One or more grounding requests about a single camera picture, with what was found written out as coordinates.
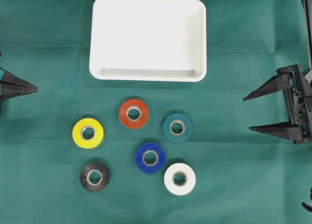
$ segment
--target red tape roll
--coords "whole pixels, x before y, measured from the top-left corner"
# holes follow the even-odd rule
[[[128,112],[131,109],[136,109],[140,112],[138,119],[132,120],[128,117]],[[119,119],[123,125],[130,129],[140,129],[148,121],[148,107],[139,99],[129,99],[125,101],[119,108]]]

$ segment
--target electrical tape roll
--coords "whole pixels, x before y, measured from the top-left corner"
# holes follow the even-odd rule
[[[83,131],[92,128],[94,135],[91,139],[83,137]],[[84,118],[78,121],[73,128],[73,140],[79,147],[83,149],[92,149],[97,147],[104,139],[103,126],[93,118]]]
[[[174,133],[171,129],[174,123],[179,123],[182,126],[181,133]],[[192,134],[192,123],[188,117],[180,113],[169,115],[163,124],[163,131],[165,136],[173,142],[183,142],[187,140]]]
[[[90,175],[92,172],[98,172],[101,174],[100,181],[96,184],[92,183],[90,180]],[[80,172],[80,183],[82,187],[89,192],[99,192],[102,191],[109,182],[109,169],[102,163],[90,163],[85,165]]]
[[[182,173],[185,176],[185,182],[182,185],[177,185],[174,182],[174,177],[177,173]],[[196,175],[193,169],[184,163],[175,163],[169,166],[164,175],[165,187],[174,195],[184,196],[190,193],[196,184]]]
[[[128,117],[128,113],[131,109],[139,111],[140,115],[138,119],[131,119]],[[119,108],[119,119],[121,123],[129,129],[140,129],[148,121],[149,110],[147,105],[139,99],[129,99],[125,101]]]
[[[149,165],[144,161],[144,155],[148,152],[156,154],[156,161]],[[141,145],[135,154],[136,166],[144,173],[153,174],[160,171],[166,162],[164,150],[156,143],[145,143]]]

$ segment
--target yellow tape roll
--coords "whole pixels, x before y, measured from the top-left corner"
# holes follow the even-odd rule
[[[92,128],[94,136],[91,139],[85,139],[82,135],[87,128]],[[104,128],[93,118],[84,118],[78,121],[73,128],[73,140],[81,148],[93,149],[104,139]]]

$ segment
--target green fabric surface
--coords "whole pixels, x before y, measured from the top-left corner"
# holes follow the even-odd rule
[[[287,120],[282,93],[242,98],[279,67],[308,69],[301,0],[201,0],[207,7],[207,76],[198,83],[97,80],[89,73],[94,0],[0,0],[0,66],[39,92],[7,100],[0,115],[0,223],[292,224],[311,223],[311,144],[294,145],[249,126]],[[150,109],[148,124],[118,119],[131,97]],[[181,112],[192,136],[168,141],[164,119]],[[72,140],[85,116],[105,127],[92,150]],[[134,154],[159,143],[165,168],[142,173]],[[79,183],[81,168],[102,161],[111,180],[99,193]],[[174,196],[163,183],[174,162],[190,165],[194,190]]]

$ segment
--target plastic tray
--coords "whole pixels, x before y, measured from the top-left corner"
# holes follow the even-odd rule
[[[97,79],[202,80],[206,7],[199,0],[96,0],[90,72]]]

